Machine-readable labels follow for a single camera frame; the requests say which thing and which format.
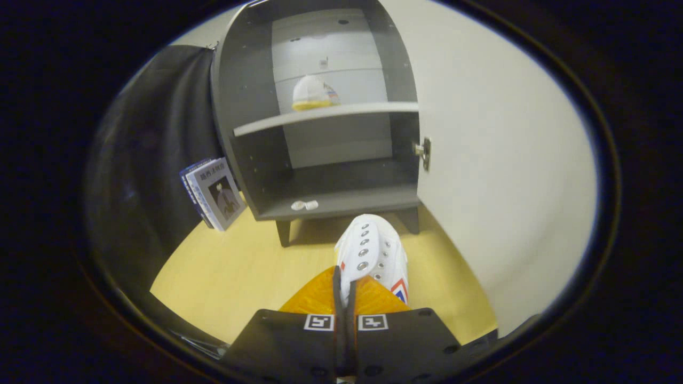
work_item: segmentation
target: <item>yellow floor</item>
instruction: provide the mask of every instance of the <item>yellow floor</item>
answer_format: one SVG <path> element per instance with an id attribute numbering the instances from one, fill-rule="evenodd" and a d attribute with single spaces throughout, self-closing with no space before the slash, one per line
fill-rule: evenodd
<path id="1" fill-rule="evenodd" d="M 382 216 L 398 231 L 408 254 L 413 309 L 433 308 L 461 344 L 497 327 L 484 291 L 426 208 L 419 208 L 419 235 L 409 233 L 395 215 Z M 279 309 L 334 265 L 334 245 L 352 219 L 294 221 L 287 248 L 280 246 L 275 222 L 257 222 L 249 209 L 225 232 L 201 222 L 150 291 L 191 324 L 232 343 L 254 312 Z"/>

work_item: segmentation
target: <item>cabinet leg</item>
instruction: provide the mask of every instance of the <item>cabinet leg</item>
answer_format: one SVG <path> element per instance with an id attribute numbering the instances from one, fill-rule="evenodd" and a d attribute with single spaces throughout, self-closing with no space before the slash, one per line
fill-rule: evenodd
<path id="1" fill-rule="evenodd" d="M 417 207 L 401 209 L 396 211 L 398 218 L 403 221 L 403 224 L 408 228 L 412 234 L 420 233 L 420 223 L 417 216 Z"/>
<path id="2" fill-rule="evenodd" d="M 280 220 L 275 222 L 275 225 L 277 226 L 277 235 L 280 236 L 280 245 L 282 245 L 283 248 L 290 245 L 290 223 L 291 221 Z"/>

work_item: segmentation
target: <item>screw hole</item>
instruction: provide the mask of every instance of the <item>screw hole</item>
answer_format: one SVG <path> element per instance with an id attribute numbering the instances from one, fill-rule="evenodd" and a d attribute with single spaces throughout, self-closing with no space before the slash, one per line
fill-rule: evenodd
<path id="1" fill-rule="evenodd" d="M 378 374 L 382 373 L 383 369 L 380 366 L 368 366 L 365 369 L 365 375 L 366 376 L 377 376 Z"/>
<path id="2" fill-rule="evenodd" d="M 447 346 L 446 348 L 443 349 L 443 352 L 444 352 L 446 355 L 450 355 L 450 354 L 456 352 L 457 350 L 458 350 L 458 346 L 457 346 L 457 345 L 449 345 L 449 346 Z"/>

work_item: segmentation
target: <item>book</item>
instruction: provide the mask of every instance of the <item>book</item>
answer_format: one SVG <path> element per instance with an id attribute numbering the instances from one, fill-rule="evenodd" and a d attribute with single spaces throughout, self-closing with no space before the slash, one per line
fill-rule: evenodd
<path id="1" fill-rule="evenodd" d="M 186 177 L 214 229 L 225 231 L 247 207 L 238 192 L 225 157 L 188 172 Z"/>
<path id="2" fill-rule="evenodd" d="M 201 209 L 201 206 L 199 205 L 199 202 L 197 201 L 197 198 L 195 197 L 194 192 L 192 192 L 192 189 L 190 188 L 190 185 L 187 183 L 187 174 L 191 171 L 194 171 L 195 169 L 201 167 L 202 165 L 208 164 L 209 162 L 213 161 L 214 159 L 204 159 L 202 161 L 198 161 L 189 167 L 183 169 L 180 171 L 180 179 L 182 180 L 183 186 L 185 186 L 185 190 L 187 191 L 187 194 L 190 196 L 190 200 L 192 200 L 192 204 L 195 206 L 195 210 L 197 210 L 197 213 L 201 217 L 202 220 L 204 220 L 204 223 L 206 223 L 206 226 L 209 228 L 213 229 L 213 225 L 211 224 L 211 221 L 206 216 L 206 213 L 204 213 L 204 210 Z"/>

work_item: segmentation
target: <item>cabinet door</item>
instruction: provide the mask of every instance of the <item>cabinet door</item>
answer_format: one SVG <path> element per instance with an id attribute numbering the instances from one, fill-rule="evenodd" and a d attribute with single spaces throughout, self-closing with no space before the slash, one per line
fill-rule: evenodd
<path id="1" fill-rule="evenodd" d="M 581 261 L 596 215 L 585 123 L 532 57 L 437 2 L 380 0 L 413 67 L 417 193 L 488 295 L 499 335 L 542 312 Z"/>

